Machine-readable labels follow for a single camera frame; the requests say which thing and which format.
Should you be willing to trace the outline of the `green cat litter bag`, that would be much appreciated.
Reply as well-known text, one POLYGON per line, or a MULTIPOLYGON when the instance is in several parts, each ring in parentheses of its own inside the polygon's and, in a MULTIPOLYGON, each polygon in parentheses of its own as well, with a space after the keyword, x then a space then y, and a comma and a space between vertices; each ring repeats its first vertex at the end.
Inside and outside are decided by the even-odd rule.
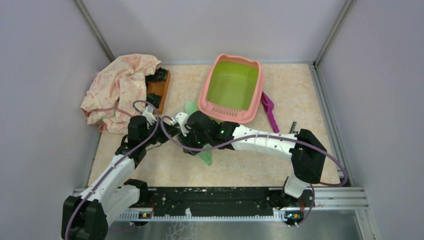
MULTIPOLYGON (((183 112, 185 114, 188 114, 189 117, 199 117, 201 115, 201 112, 199 112, 198 104, 194 101, 188 101, 183 105, 183 112)), ((212 164, 212 151, 201 151, 197 155, 207 166, 210 166, 212 164)))

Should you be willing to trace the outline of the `magenta plastic litter scoop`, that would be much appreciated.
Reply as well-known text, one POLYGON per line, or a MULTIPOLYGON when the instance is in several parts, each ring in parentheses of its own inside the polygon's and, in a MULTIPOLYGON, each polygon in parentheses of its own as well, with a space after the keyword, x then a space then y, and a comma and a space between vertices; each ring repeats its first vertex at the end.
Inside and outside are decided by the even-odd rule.
POLYGON ((262 92, 260 100, 273 132, 279 133, 280 132, 279 126, 275 120, 274 113, 273 113, 273 110, 275 108, 274 102, 268 97, 268 95, 265 92, 262 92))

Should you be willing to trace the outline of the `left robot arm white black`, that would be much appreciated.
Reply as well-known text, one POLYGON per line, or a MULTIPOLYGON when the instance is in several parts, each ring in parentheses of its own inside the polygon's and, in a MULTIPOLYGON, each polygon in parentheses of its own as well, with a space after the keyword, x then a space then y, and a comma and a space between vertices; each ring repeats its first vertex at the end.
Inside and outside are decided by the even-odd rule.
POLYGON ((127 208, 146 206, 150 200, 147 184, 129 176, 146 156, 148 146, 187 134, 184 125, 188 117, 180 112, 170 123, 151 113, 132 117, 128 134, 108 167, 87 189, 64 201, 61 237, 64 240, 103 240, 111 224, 127 208))

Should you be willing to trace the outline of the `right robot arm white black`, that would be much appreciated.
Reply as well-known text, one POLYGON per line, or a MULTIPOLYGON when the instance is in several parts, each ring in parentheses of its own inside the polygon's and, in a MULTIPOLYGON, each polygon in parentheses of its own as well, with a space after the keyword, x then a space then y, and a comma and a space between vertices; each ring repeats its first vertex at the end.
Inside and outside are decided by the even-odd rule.
POLYGON ((295 206, 309 185, 321 181, 327 150, 310 130, 290 134, 265 132, 231 121, 218 123, 199 110, 177 113, 175 120, 181 129, 178 141, 184 152, 193 156, 201 149, 251 151, 291 163, 293 172, 281 193, 287 206, 295 206))

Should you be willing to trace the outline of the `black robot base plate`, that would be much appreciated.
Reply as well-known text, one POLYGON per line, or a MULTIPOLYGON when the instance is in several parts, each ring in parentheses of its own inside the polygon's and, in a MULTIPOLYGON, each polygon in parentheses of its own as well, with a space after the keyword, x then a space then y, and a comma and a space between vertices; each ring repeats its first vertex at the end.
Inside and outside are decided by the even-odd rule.
POLYGON ((145 187, 130 210, 143 210, 143 219, 272 217, 287 210, 289 218, 299 219, 311 206, 310 189, 296 198, 281 187, 145 187))

